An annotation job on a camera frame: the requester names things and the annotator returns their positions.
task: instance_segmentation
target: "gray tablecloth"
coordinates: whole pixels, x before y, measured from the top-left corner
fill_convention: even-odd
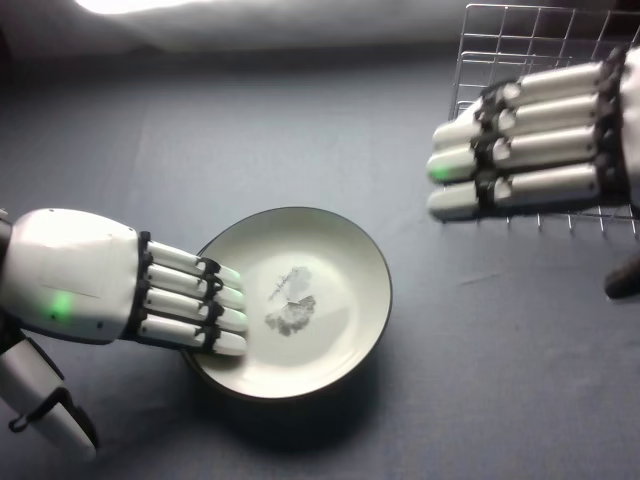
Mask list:
[[[362,226],[394,282],[348,381],[259,405],[177,352],[37,336],[104,447],[75,464],[0,429],[2,478],[640,477],[640,319],[603,275],[637,248],[562,218],[442,226],[425,212],[455,49],[118,59],[30,70],[2,96],[0,192],[102,214],[196,252],[237,220],[307,205]],[[0,405],[0,425],[13,417]]]

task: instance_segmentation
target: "plate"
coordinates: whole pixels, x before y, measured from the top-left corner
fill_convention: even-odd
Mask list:
[[[249,319],[240,358],[186,353],[212,385],[256,399],[321,390],[380,339],[391,276],[374,241],[335,213],[268,210],[236,223],[201,252],[242,276]]]

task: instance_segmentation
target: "metal grid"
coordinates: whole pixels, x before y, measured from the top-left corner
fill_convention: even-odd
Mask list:
[[[602,60],[613,47],[637,45],[639,40],[640,12],[469,4],[460,34],[449,119],[466,110],[494,82]],[[629,206],[596,207],[565,217],[572,232],[580,219],[597,221],[603,235],[613,224],[629,225],[636,238],[640,231],[636,225],[640,219],[634,219]],[[538,228],[543,219],[538,215]]]

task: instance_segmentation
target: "bright light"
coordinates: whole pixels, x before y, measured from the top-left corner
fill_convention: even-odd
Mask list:
[[[117,15],[209,1],[210,0],[76,0],[76,3],[93,13]]]

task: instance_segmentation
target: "metal wire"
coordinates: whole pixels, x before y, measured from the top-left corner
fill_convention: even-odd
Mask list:
[[[488,26],[487,19],[500,19],[499,25]],[[588,19],[589,25],[599,25],[597,37],[585,37],[576,31],[576,20]],[[607,35],[613,19],[624,18],[635,22],[634,35],[626,38]],[[532,23],[531,32],[516,32],[514,26]],[[559,35],[540,35],[541,25],[557,27],[566,23]],[[584,10],[564,7],[539,7],[533,5],[469,4],[465,11],[460,33],[458,60],[454,74],[453,96],[449,119],[463,113],[479,97],[483,88],[505,78],[513,78],[544,70],[568,67],[579,63],[597,61],[606,57],[615,46],[637,45],[640,40],[640,12],[618,10]],[[549,55],[549,46],[557,53]],[[538,215],[538,228],[544,217]],[[631,207],[606,209],[597,207],[585,212],[566,214],[570,231],[578,219],[595,219],[603,235],[612,223],[625,222],[638,238],[636,218]]]

